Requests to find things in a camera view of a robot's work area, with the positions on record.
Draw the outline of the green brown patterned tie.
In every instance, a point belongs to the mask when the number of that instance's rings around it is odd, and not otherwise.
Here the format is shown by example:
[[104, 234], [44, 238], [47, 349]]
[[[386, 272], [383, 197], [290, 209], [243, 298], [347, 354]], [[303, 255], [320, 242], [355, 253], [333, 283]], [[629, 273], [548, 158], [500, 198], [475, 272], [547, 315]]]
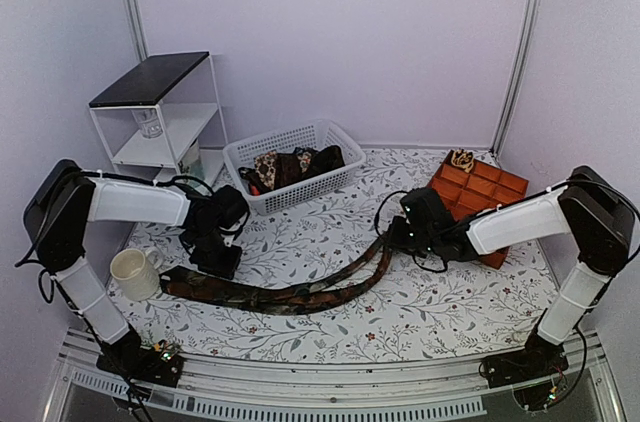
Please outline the green brown patterned tie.
[[[381, 258], [365, 280], [342, 288], [347, 280], [376, 255]], [[380, 236], [357, 259], [325, 278], [281, 289], [269, 289], [215, 278], [182, 266], [161, 274], [163, 293], [188, 301], [267, 315], [309, 315], [345, 305], [372, 289], [386, 274], [393, 250]]]

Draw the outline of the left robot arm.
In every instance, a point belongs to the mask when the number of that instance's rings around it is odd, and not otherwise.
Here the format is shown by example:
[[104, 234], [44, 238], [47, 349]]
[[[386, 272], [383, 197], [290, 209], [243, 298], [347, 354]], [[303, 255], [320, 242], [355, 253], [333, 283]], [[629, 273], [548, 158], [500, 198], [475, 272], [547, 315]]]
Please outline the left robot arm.
[[23, 214], [31, 242], [18, 266], [38, 264], [85, 320], [97, 340], [110, 347], [111, 361], [128, 376], [148, 368], [148, 354], [89, 264], [86, 228], [96, 222], [152, 223], [181, 230], [190, 260], [225, 267], [239, 259], [226, 243], [249, 216], [243, 195], [218, 190], [187, 175], [150, 180], [101, 170], [86, 171], [62, 159], [43, 181]]

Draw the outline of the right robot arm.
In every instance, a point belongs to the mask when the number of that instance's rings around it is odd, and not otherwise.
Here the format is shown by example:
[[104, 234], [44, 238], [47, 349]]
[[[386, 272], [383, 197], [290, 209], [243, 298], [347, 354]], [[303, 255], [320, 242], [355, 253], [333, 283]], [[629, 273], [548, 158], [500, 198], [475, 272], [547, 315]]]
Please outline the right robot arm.
[[526, 242], [544, 246], [567, 239], [575, 263], [558, 294], [532, 330], [517, 369], [537, 378], [552, 366], [555, 348], [578, 328], [614, 278], [639, 255], [639, 209], [587, 165], [522, 200], [455, 220], [431, 188], [409, 191], [401, 216], [391, 222], [387, 245], [415, 258], [434, 256], [443, 264], [477, 261]]

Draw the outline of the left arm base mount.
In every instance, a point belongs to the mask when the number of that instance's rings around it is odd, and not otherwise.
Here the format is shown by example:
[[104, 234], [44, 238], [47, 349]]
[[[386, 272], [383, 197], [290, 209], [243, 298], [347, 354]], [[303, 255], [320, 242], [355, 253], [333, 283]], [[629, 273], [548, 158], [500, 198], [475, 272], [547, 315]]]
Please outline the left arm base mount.
[[98, 369], [128, 381], [142, 381], [176, 388], [182, 375], [184, 358], [175, 344], [161, 340], [151, 347], [137, 341], [121, 340], [101, 349]]

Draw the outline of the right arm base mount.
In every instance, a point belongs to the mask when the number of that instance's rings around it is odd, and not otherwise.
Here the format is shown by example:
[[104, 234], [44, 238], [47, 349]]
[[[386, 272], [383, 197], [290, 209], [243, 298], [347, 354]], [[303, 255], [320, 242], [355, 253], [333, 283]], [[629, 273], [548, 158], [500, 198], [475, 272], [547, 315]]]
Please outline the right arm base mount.
[[516, 351], [487, 356], [478, 373], [490, 388], [527, 383], [512, 391], [516, 404], [526, 412], [543, 412], [568, 398], [580, 382], [587, 361], [586, 339], [581, 336], [582, 356], [578, 375], [569, 383], [569, 362], [563, 344], [553, 345], [535, 336]]

